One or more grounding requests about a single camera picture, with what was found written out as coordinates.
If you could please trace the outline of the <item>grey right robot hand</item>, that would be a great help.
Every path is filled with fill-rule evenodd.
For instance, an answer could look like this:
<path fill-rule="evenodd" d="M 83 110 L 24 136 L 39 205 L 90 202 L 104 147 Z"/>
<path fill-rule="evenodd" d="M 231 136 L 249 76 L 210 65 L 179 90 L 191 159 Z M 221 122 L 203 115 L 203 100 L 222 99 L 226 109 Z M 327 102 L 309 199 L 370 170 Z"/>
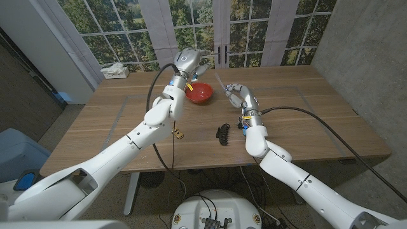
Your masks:
<path fill-rule="evenodd" d="M 244 116 L 260 116 L 258 100 L 249 87 L 233 83 L 224 89 L 232 106 L 240 108 Z"/>

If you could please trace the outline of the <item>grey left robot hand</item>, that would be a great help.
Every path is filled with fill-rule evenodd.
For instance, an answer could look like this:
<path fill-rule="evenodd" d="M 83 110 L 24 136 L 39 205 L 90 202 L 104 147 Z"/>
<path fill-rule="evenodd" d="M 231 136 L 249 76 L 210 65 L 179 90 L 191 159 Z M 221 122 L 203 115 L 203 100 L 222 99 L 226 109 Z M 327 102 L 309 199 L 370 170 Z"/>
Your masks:
<path fill-rule="evenodd" d="M 200 65 L 201 56 L 209 55 L 210 51 L 194 48 L 185 48 L 174 57 L 174 64 L 184 79 L 193 80 L 202 76 L 209 68 L 208 64 Z"/>

